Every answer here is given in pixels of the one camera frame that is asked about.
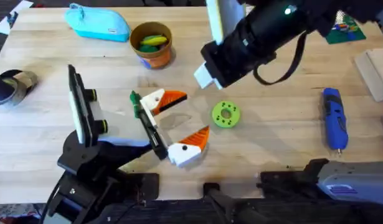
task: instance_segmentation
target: green light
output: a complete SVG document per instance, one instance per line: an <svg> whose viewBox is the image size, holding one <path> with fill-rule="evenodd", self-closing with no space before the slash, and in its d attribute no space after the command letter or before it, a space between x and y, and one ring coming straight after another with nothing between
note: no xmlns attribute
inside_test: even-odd
<svg viewBox="0 0 383 224"><path fill-rule="evenodd" d="M290 8L285 9L284 13L285 13L286 15L291 14L291 9L290 9Z"/></svg>
<svg viewBox="0 0 383 224"><path fill-rule="evenodd" d="M293 6L293 5L289 5L285 11L284 11L284 14L286 15L289 15L291 13L294 13L298 8L296 8L296 6Z"/></svg>

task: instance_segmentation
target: black knob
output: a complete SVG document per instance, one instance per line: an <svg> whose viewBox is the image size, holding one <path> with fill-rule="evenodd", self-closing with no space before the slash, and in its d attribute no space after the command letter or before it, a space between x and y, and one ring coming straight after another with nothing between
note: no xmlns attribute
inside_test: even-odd
<svg viewBox="0 0 383 224"><path fill-rule="evenodd" d="M98 134L105 134L108 132L108 123L105 119L94 121L94 125Z"/></svg>
<svg viewBox="0 0 383 224"><path fill-rule="evenodd" d="M97 92L95 89L86 89L85 90L85 99L89 102L97 100Z"/></svg>

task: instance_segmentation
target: tape roll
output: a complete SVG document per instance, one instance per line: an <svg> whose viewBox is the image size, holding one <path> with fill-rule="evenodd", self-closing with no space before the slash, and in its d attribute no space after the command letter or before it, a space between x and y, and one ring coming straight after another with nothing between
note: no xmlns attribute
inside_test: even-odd
<svg viewBox="0 0 383 224"><path fill-rule="evenodd" d="M36 84L37 76L33 72L8 70L2 73L0 75L0 105L16 106Z"/></svg>
<svg viewBox="0 0 383 224"><path fill-rule="evenodd" d="M212 119L221 128L234 127L238 123L240 116L239 107L230 101L221 101L212 110Z"/></svg>

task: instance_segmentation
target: gray device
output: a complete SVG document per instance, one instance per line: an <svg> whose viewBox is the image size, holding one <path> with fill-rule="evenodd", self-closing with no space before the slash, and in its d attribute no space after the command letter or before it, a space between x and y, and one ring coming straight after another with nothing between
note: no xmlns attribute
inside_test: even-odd
<svg viewBox="0 0 383 224"><path fill-rule="evenodd" d="M383 162L329 161L317 186L335 200L383 204Z"/></svg>

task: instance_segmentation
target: white paper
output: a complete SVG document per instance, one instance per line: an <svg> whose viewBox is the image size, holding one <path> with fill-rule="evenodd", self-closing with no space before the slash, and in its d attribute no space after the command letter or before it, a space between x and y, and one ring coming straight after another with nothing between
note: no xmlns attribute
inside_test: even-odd
<svg viewBox="0 0 383 224"><path fill-rule="evenodd" d="M14 12L19 12L23 9L30 8L34 3L30 1L21 1L11 12L10 14L13 16ZM7 21L7 16L5 16L2 21L0 21L0 33L9 35L10 33L10 25Z"/></svg>

